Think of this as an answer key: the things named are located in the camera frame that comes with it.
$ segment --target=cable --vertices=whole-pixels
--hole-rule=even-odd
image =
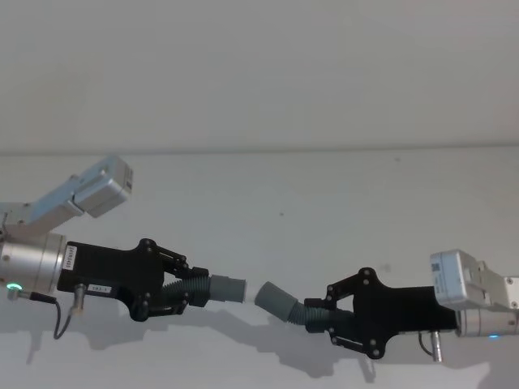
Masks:
[[[61,331],[59,331],[59,325],[60,325],[60,322],[62,321],[62,308],[61,308],[61,306],[59,306],[58,300],[56,300],[54,302],[54,304],[56,305],[56,311],[58,312],[58,317],[56,318],[56,327],[54,328],[54,339],[58,340],[59,338],[61,338],[63,336],[66,329],[68,328],[68,325],[71,323],[72,309],[70,309],[68,311],[68,315],[66,317],[65,323],[63,324]]]
[[[427,354],[429,357],[432,357],[432,353],[429,350],[427,350],[425,344],[423,344],[422,332],[418,333],[418,342],[420,343],[420,347],[425,352],[425,354]]]

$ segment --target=label sticker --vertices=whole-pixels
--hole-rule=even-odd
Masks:
[[[111,286],[104,286],[104,285],[95,285],[95,284],[90,284],[87,288],[87,290],[89,292],[95,292],[95,293],[110,293],[112,292],[112,287]]]
[[[67,246],[65,251],[65,258],[63,261],[63,269],[74,270],[75,254],[78,252],[76,246]]]

